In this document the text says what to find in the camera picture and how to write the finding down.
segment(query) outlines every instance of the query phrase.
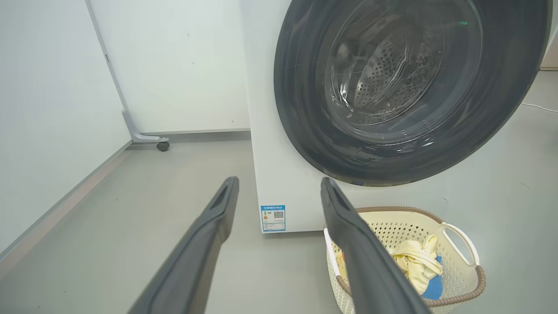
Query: caster wheel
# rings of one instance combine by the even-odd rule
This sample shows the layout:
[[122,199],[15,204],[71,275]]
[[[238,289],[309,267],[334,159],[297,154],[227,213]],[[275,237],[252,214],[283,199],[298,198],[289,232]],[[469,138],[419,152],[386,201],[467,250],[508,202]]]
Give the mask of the caster wheel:
[[160,151],[168,151],[170,146],[169,142],[160,142],[157,144],[157,149]]

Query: washing machine door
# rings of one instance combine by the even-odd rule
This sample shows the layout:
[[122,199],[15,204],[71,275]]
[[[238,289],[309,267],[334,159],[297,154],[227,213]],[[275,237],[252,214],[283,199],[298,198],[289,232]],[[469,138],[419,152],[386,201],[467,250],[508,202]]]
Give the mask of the washing machine door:
[[298,152],[370,186],[414,182],[475,152],[541,63],[546,0],[294,0],[275,97]]

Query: power cord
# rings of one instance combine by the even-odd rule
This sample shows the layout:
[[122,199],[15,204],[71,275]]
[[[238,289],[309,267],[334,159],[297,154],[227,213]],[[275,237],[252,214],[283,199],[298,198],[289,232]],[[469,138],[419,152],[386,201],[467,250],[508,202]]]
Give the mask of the power cord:
[[552,109],[543,108],[543,107],[541,107],[541,106],[538,106],[538,105],[532,104],[532,103],[524,103],[524,102],[522,102],[521,104],[524,104],[525,106],[536,107],[536,108],[539,108],[539,109],[542,109],[542,110],[545,110],[545,111],[550,111],[550,112],[556,112],[556,113],[558,113],[558,110],[552,110]]

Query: cloth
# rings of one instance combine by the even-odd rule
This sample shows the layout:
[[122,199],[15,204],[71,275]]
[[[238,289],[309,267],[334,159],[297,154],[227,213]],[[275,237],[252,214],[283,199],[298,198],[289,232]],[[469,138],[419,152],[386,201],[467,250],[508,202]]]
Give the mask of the cloth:
[[[438,263],[442,263],[442,256],[436,256]],[[442,297],[442,292],[444,291],[444,286],[442,284],[442,277],[439,275],[434,276],[428,282],[428,288],[422,294],[423,298],[429,300],[439,300]]]
[[421,295],[426,291],[430,279],[442,275],[442,265],[436,260],[434,252],[437,242],[436,235],[427,236],[422,244],[407,240],[401,242],[392,253],[395,263]]
[[339,269],[339,274],[347,283],[349,283],[349,276],[347,276],[347,268],[345,267],[345,257],[343,252],[339,251],[335,253],[335,260],[337,261],[337,268]]

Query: plastic laundry basket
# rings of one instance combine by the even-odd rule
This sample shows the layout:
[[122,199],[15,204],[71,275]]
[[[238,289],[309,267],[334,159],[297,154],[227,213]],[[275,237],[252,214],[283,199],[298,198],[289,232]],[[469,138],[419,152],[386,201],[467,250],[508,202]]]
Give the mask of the plastic laundry basket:
[[[478,297],[486,286],[484,270],[471,240],[457,227],[438,217],[413,207],[359,208],[374,234],[387,248],[395,248],[405,240],[422,242],[429,234],[438,236],[436,254],[442,257],[442,283],[444,290],[439,300],[424,299],[432,313],[448,313],[460,302]],[[446,229],[453,230],[466,243],[473,261],[469,262],[450,240]],[[341,277],[335,252],[340,248],[332,242],[327,227],[324,229],[327,246],[329,279],[335,300],[343,314],[354,314],[353,299],[348,283]]]

